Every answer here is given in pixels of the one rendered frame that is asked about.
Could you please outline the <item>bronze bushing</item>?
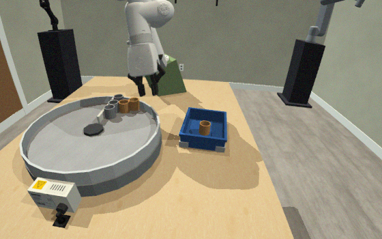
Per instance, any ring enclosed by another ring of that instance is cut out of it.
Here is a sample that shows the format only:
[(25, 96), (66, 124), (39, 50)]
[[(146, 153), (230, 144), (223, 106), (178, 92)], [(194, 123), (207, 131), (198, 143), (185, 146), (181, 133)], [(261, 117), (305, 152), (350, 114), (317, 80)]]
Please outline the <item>bronze bushing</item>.
[(120, 111), (120, 113), (129, 113), (130, 112), (130, 101), (129, 100), (120, 100), (119, 101), (119, 111)]
[(130, 101), (131, 111), (137, 111), (140, 109), (139, 98), (133, 97), (133, 98), (130, 98), (129, 101)]
[(204, 135), (204, 136), (209, 135), (210, 126), (211, 126), (210, 122), (208, 122), (208, 121), (201, 121), (200, 125), (199, 125), (199, 134), (200, 135)]

